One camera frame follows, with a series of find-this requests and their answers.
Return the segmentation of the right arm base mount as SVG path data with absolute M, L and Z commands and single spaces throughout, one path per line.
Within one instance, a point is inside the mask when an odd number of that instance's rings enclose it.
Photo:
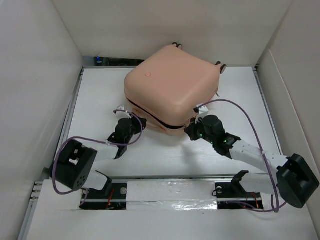
M 248 170 L 241 170 L 231 181 L 215 183 L 211 195 L 217 198 L 218 210 L 264 210 L 261 194 L 247 192 L 240 184 L 248 173 Z

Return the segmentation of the pink hard-shell suitcase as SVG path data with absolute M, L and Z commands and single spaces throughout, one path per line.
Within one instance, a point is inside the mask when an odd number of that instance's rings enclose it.
M 124 94 L 132 111 L 150 128 L 178 136 L 196 117 L 197 105 L 210 101 L 219 90 L 227 65 L 210 63 L 173 42 L 131 70 L 124 78 Z

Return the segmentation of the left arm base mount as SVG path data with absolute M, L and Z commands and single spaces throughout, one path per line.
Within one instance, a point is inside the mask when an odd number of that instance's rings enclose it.
M 113 182 L 100 171 L 89 174 L 79 208 L 81 210 L 126 210 L 127 209 L 127 182 Z

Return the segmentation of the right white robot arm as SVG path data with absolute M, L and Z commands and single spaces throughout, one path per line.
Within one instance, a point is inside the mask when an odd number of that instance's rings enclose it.
M 246 193 L 265 193 L 281 197 L 292 207 L 301 209 L 320 186 L 305 159 L 298 155 L 270 153 L 225 131 L 215 115 L 201 120 L 193 118 L 184 132 L 191 141 L 202 139 L 221 156 L 253 166 L 265 176 L 241 170 L 228 185 L 237 197 Z

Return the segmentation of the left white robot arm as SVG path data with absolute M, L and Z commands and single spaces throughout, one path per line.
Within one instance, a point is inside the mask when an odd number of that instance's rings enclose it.
M 85 146 L 81 140 L 106 146 L 103 159 L 116 160 L 124 155 L 128 146 L 137 142 L 131 141 L 134 135 L 139 137 L 145 130 L 147 120 L 134 114 L 121 118 L 114 132 L 107 141 L 100 141 L 80 136 L 67 139 L 57 151 L 51 165 L 52 185 L 59 195 L 67 195 L 83 188 L 97 159 L 98 150 Z

